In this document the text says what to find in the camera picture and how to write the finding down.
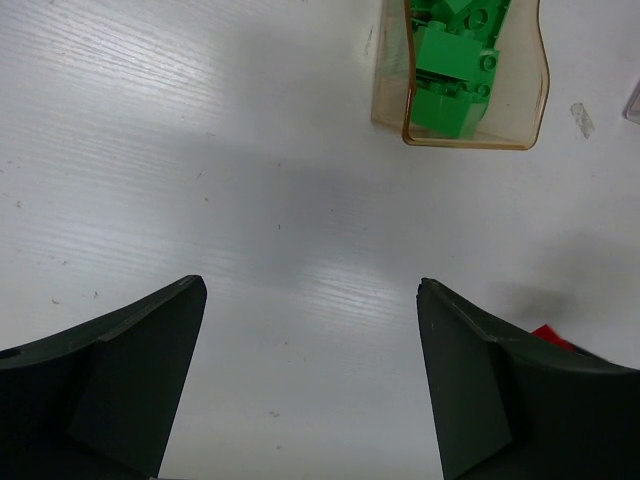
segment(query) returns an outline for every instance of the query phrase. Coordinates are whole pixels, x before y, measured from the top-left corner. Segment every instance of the white table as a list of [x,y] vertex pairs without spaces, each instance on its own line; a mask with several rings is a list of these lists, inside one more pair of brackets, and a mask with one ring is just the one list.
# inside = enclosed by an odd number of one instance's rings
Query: white table
[[164,476],[441,478],[422,276],[640,367],[634,0],[544,1],[528,153],[369,123],[378,0],[0,6],[0,349],[202,274]]

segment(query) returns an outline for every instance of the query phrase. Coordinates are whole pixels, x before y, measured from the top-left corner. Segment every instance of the table surface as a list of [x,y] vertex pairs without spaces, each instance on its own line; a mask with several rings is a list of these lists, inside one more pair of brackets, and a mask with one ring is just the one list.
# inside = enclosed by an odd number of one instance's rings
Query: table surface
[[441,478],[423,276],[640,367],[634,0],[543,2],[527,153],[370,124],[379,0],[0,5],[0,349],[203,275],[164,476]]

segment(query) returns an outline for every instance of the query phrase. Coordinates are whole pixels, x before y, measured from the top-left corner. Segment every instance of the surface stain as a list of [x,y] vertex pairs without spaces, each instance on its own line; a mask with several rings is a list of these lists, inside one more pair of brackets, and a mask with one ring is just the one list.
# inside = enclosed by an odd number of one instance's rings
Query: surface stain
[[584,108],[584,104],[574,103],[571,106],[571,115],[573,115],[576,125],[582,132],[584,138],[588,139],[595,131],[596,127],[591,120],[591,116],[589,116],[589,112]]
[[373,38],[373,28],[375,25],[371,25],[371,29],[369,30],[369,37],[367,38],[367,43],[364,46],[364,56],[369,56],[369,47],[371,47],[371,39]]

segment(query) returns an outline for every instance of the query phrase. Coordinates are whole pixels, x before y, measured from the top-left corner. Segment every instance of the scratch mark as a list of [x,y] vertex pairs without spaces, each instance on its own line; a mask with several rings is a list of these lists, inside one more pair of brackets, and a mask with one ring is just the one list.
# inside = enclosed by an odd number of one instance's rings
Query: scratch mark
[[576,125],[584,135],[584,138],[588,139],[596,130],[596,127],[591,120],[591,116],[589,116],[589,112],[584,108],[584,104],[574,103],[571,106],[571,115],[576,120]]
[[373,38],[373,28],[374,25],[371,25],[371,29],[369,30],[369,38],[367,38],[367,43],[364,46],[364,56],[369,56],[369,47],[371,46],[371,39]]

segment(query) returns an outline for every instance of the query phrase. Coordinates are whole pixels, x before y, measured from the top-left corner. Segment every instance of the clear plastic container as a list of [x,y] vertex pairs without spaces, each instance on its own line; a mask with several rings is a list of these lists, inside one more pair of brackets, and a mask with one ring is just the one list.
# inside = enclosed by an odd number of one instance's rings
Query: clear plastic container
[[448,138],[412,124],[416,68],[410,0],[385,0],[373,123],[398,131],[409,145],[528,150],[538,140],[549,96],[549,66],[538,22],[540,0],[512,0],[496,45],[500,50],[489,109],[472,138]]
[[640,85],[638,85],[633,97],[631,97],[631,101],[627,106],[627,110],[624,112],[624,116],[627,120],[631,120],[632,122],[640,125]]

